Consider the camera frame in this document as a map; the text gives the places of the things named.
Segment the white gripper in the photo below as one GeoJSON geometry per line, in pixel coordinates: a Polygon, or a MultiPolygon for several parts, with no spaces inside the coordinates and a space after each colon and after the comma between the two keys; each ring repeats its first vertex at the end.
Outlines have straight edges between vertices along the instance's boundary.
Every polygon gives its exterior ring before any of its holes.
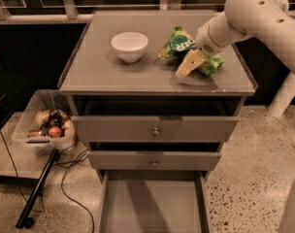
{"type": "Polygon", "coordinates": [[[232,28],[225,15],[217,15],[202,25],[195,38],[198,50],[190,50],[184,57],[176,76],[186,77],[202,65],[205,55],[216,55],[232,43],[232,28]]]}

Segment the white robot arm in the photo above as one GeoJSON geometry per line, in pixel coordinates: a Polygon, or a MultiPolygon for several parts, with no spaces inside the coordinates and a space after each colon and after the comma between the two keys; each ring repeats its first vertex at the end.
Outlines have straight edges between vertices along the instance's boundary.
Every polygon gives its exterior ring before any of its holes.
{"type": "Polygon", "coordinates": [[[260,40],[295,76],[295,19],[287,0],[226,0],[224,11],[202,25],[176,75],[185,77],[208,56],[251,37],[260,40]]]}

